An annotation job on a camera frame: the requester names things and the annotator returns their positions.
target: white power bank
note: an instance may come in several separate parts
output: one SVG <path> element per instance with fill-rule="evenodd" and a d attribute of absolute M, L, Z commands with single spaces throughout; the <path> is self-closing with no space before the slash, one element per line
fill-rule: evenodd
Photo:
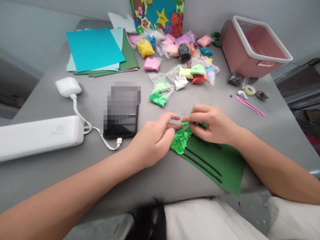
<path fill-rule="evenodd" d="M 83 136 L 84 123 L 78 116 L 0 127 L 0 162 L 76 146 Z"/>

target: cartoon decoration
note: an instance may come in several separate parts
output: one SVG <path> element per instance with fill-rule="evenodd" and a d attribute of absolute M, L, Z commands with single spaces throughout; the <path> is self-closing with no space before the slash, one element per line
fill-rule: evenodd
<path fill-rule="evenodd" d="M 166 34 L 181 37 L 184 0 L 130 0 L 137 34 L 145 28 L 161 28 Z"/>

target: pink clay tool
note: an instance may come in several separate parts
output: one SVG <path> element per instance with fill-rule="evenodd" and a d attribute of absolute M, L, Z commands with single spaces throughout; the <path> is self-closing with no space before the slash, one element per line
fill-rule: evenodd
<path fill-rule="evenodd" d="M 251 108 L 253 111 L 255 111 L 257 114 L 260 114 L 264 117 L 265 114 L 263 112 L 260 112 L 257 108 L 255 108 L 254 106 L 252 106 L 250 103 L 248 103 L 246 100 L 244 100 L 243 98 L 239 98 L 238 96 L 236 96 L 236 99 L 241 102 L 243 105 L 246 105 L 248 108 Z"/>
<path fill-rule="evenodd" d="M 248 103 L 248 101 L 242 99 L 246 104 L 248 104 L 250 107 L 252 107 L 253 109 L 257 110 L 259 113 L 261 113 L 262 116 L 266 117 L 266 115 L 261 112 L 259 109 L 257 109 L 255 106 L 253 106 L 252 104 Z"/>

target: hand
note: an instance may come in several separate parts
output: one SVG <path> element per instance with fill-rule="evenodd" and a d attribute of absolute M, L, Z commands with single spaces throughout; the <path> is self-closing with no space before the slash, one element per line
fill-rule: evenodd
<path fill-rule="evenodd" d="M 129 154 L 134 154 L 142 168 L 150 167 L 166 155 L 175 136 L 175 129 L 181 125 L 170 123 L 180 120 L 175 113 L 164 113 L 155 122 L 146 122 L 127 147 Z"/>
<path fill-rule="evenodd" d="M 208 126 L 206 129 L 196 124 L 191 126 L 192 131 L 207 142 L 233 145 L 240 126 L 235 124 L 220 108 L 202 104 L 194 105 L 191 114 L 182 119 L 182 122 L 199 122 Z"/>

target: yellow star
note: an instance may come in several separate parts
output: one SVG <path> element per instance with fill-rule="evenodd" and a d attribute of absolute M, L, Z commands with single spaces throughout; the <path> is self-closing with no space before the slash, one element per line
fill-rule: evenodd
<path fill-rule="evenodd" d="M 158 20 L 157 23 L 161 24 L 163 26 L 163 29 L 166 29 L 166 22 L 169 22 L 169 20 L 164 15 L 164 9 L 162 9 L 161 14 L 157 11 L 158 14 Z"/>

